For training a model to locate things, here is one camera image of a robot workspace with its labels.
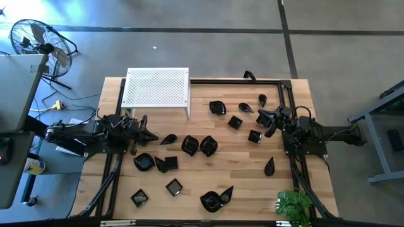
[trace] black small plate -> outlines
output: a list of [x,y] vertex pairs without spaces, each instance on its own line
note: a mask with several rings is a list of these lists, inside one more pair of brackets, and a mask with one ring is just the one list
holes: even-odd
[[217,142],[211,136],[206,136],[202,140],[199,148],[201,149],[202,153],[206,155],[206,157],[209,157],[217,150]]
[[174,157],[165,157],[165,167],[168,170],[176,170],[178,169],[178,158]]
[[263,136],[262,133],[251,130],[248,140],[254,143],[260,143],[262,136]]
[[176,196],[182,190],[182,185],[175,178],[168,185],[166,185],[165,188],[172,196]]
[[194,156],[194,154],[198,150],[198,147],[199,141],[190,135],[186,136],[181,144],[181,149],[183,150],[183,152],[191,156]]
[[213,115],[226,114],[226,106],[222,101],[209,102],[209,109]]
[[234,115],[228,122],[228,125],[230,125],[234,129],[239,129],[241,124],[242,124],[242,120]]
[[148,153],[141,153],[133,158],[133,163],[138,170],[144,172],[155,166],[152,156]]
[[148,199],[147,195],[141,189],[131,196],[131,200],[137,208],[142,206]]
[[163,144],[172,144],[177,140],[177,136],[174,134],[169,134],[168,136],[166,136],[163,141],[160,143],[160,145]]

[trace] potted plant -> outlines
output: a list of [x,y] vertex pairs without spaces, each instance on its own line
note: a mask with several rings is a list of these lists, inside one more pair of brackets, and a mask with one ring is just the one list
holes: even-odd
[[275,211],[277,215],[284,215],[289,219],[291,227],[310,227],[307,208],[312,204],[304,191],[296,189],[291,192],[279,192]]

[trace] white perforated shelf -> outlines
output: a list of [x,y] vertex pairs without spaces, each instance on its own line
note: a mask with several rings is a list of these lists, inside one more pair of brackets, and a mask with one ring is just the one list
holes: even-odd
[[188,68],[129,68],[122,108],[186,108]]

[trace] black metal frame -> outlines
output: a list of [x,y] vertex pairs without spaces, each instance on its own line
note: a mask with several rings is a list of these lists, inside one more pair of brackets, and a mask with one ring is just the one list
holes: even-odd
[[[279,99],[281,104],[285,103],[284,97],[284,89],[287,90],[288,99],[290,108],[295,108],[294,96],[292,92],[292,83],[290,80],[251,80],[241,79],[192,79],[191,84],[267,84],[267,85],[276,85],[279,91]],[[117,101],[116,113],[121,112],[121,102],[123,97],[125,79],[121,81],[121,87],[119,91],[119,97]],[[110,174],[110,164],[112,162],[113,154],[107,154],[107,159],[105,161],[104,166],[104,174],[103,174],[103,182],[102,186],[105,187],[103,183],[108,180],[110,182],[110,178],[107,178],[106,175]],[[122,160],[123,154],[117,154],[117,160]],[[311,190],[309,174],[307,171],[307,162],[305,155],[301,155],[301,171],[297,169],[297,164],[295,161],[294,155],[289,155],[290,160],[290,169],[292,174],[293,185],[295,188],[299,188],[299,183],[301,186],[309,192],[311,195],[311,199],[314,200],[316,207],[324,207],[321,202],[318,200],[314,192]],[[121,170],[121,162],[119,162],[117,168],[117,175],[113,179],[112,190],[110,193],[110,201],[107,212],[105,215],[101,215],[102,212],[102,204],[104,201],[105,194],[98,192],[97,197],[100,197],[100,201],[97,205],[97,210],[95,216],[89,217],[86,213],[85,216],[74,216],[68,219],[51,219],[51,220],[43,220],[43,221],[29,221],[24,223],[10,223],[10,224],[0,224],[0,226],[100,226],[100,224],[106,224],[106,221],[124,221],[126,224],[135,224],[135,225],[148,225],[148,226],[181,226],[181,225],[193,225],[200,227],[212,227],[212,226],[285,226],[288,225],[286,221],[243,221],[243,220],[223,220],[223,221],[215,221],[215,220],[163,220],[163,219],[136,219],[136,220],[116,220],[113,219],[113,213],[115,208],[115,201],[117,195],[117,185],[119,182],[119,174]],[[361,223],[355,221],[345,221],[338,218],[333,218],[333,215],[330,213],[326,213],[326,219],[318,219],[316,217],[316,211],[314,207],[310,207],[310,219],[312,221],[312,226],[334,226],[334,227],[342,227],[342,226],[377,226],[377,227],[388,227],[392,225],[385,224],[372,224],[372,223]]]
[[[257,80],[254,75],[250,72],[250,71],[246,71],[244,73],[243,78],[250,78],[250,79],[191,79],[191,84],[259,84],[259,85],[276,85],[277,89],[278,89],[278,94],[279,94],[279,101],[280,104],[286,105],[285,103],[285,96],[283,94],[284,90],[287,91],[288,94],[288,99],[289,99],[289,105],[291,109],[295,108],[295,100],[294,100],[294,96],[293,96],[293,91],[292,91],[292,83],[290,80]],[[117,108],[116,108],[116,114],[119,114],[121,112],[121,103],[122,103],[122,97],[123,97],[123,91],[124,91],[124,87],[125,87],[125,81],[126,79],[122,79],[121,81],[121,86],[120,86],[120,90],[119,90],[119,96],[118,96],[118,101],[117,101]],[[292,165],[295,163],[295,158],[292,155],[289,155],[289,160],[290,160],[290,168],[292,169]],[[307,182],[307,185],[310,187],[310,180],[309,180],[309,172],[307,170],[307,162],[306,162],[306,157],[304,155],[302,155],[301,157],[301,167],[302,167],[302,176],[304,178],[304,180]],[[112,163],[112,154],[107,154],[107,157],[105,159],[105,165],[104,165],[104,172],[102,175],[102,181],[101,181],[101,185],[105,182],[108,174],[109,174],[109,170],[110,170],[110,166]],[[118,171],[117,171],[117,176],[114,179],[114,182],[112,183],[112,190],[110,193],[110,201],[109,201],[109,206],[107,209],[107,212],[105,213],[105,215],[102,215],[102,208],[103,208],[103,204],[104,204],[104,196],[102,196],[100,198],[100,201],[96,207],[95,210],[95,215],[99,216],[99,217],[108,217],[112,219],[113,213],[114,213],[114,208],[115,208],[115,200],[116,200],[116,194],[117,194],[117,184],[119,181],[119,173],[121,170],[121,166],[119,165]],[[295,175],[293,173],[291,173],[292,176],[292,180],[293,180],[293,185],[294,187],[297,189],[299,188],[299,181],[298,179],[295,177]],[[310,217],[311,218],[315,218],[316,217],[316,212],[314,210],[314,207],[312,206],[310,208]],[[225,223],[235,223],[235,221],[221,221],[221,224],[225,224]],[[268,225],[268,221],[260,221],[260,224],[264,224]]]

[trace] black cable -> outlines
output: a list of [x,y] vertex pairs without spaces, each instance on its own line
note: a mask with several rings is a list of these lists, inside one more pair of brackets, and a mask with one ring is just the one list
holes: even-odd
[[328,161],[327,161],[327,159],[325,159],[323,156],[321,156],[321,155],[317,155],[319,158],[321,158],[325,163],[326,163],[326,165],[327,165],[327,169],[328,169],[328,173],[330,172],[330,165],[328,164]]
[[71,207],[70,207],[70,211],[68,212],[68,215],[66,215],[66,218],[68,218],[70,216],[71,211],[73,210],[73,206],[74,206],[74,202],[76,200],[76,196],[77,196],[77,189],[78,189],[78,184],[80,183],[80,178],[77,181],[77,186],[76,186],[76,192],[74,193],[74,199],[73,202],[71,203]]
[[52,94],[46,96],[45,98],[43,98],[43,99],[41,100],[42,104],[44,104],[44,106],[45,106],[46,108],[48,108],[48,106],[45,104],[45,100],[48,99],[48,98],[50,98],[52,95],[55,95],[55,94],[56,94],[56,91],[54,91]]
[[[74,106],[74,107],[81,107],[79,109],[68,109],[67,107],[69,106]],[[81,105],[75,105],[75,104],[68,104],[63,106],[63,110],[67,110],[67,111],[78,111],[78,110],[93,110],[94,112],[96,111],[93,107],[87,107],[87,106],[81,106]]]
[[58,92],[59,94],[61,94],[63,97],[67,98],[68,100],[76,101],[76,100],[82,100],[82,99],[92,98],[92,97],[100,96],[100,95],[101,95],[101,94],[96,94],[96,95],[90,95],[90,96],[81,97],[81,98],[69,98],[69,97],[67,97],[66,95],[64,95],[63,93],[61,93],[59,90],[57,90],[55,87],[53,87],[53,86],[51,85],[51,83],[48,83],[48,82],[47,82],[46,80],[44,80],[43,78],[41,78],[41,80],[44,81],[45,83],[47,83],[53,90],[55,90],[56,92]]
[[312,123],[313,120],[311,119],[311,111],[305,106],[298,106],[298,107],[295,108],[295,121],[297,120],[297,109],[298,108],[304,108],[309,112],[310,123]]
[[50,110],[50,109],[45,110],[45,111],[43,111],[43,112],[40,112],[40,113],[35,117],[35,119],[37,119],[38,117],[40,117],[42,114],[48,112],[49,110]]
[[33,100],[35,101],[35,104],[37,105],[37,110],[39,110],[37,99],[34,97]]
[[335,136],[341,134],[342,132],[349,132],[349,131],[351,131],[352,129],[354,129],[355,126],[356,126],[356,123],[353,124],[353,125],[351,125],[351,128],[350,128],[350,129],[349,129],[349,127],[347,127],[347,129],[344,129],[344,130],[342,130],[342,131],[339,131],[339,132],[337,132],[337,133],[334,133],[330,138],[327,139],[327,141],[323,144],[323,146],[327,146],[328,142],[329,142],[331,139],[333,139]]
[[67,125],[67,126],[50,126],[50,127],[48,127],[48,129],[60,128],[60,127],[65,127],[65,128],[75,127],[75,126],[77,126],[77,125],[81,125],[82,123],[86,122],[87,120],[90,120],[90,119],[91,119],[92,117],[94,117],[94,116],[95,116],[95,112],[93,112],[93,113],[91,114],[91,116],[89,116],[89,118],[87,118],[87,119],[85,119],[85,120],[83,120],[83,121],[81,121],[81,122],[79,122],[79,123],[77,123],[77,124]]

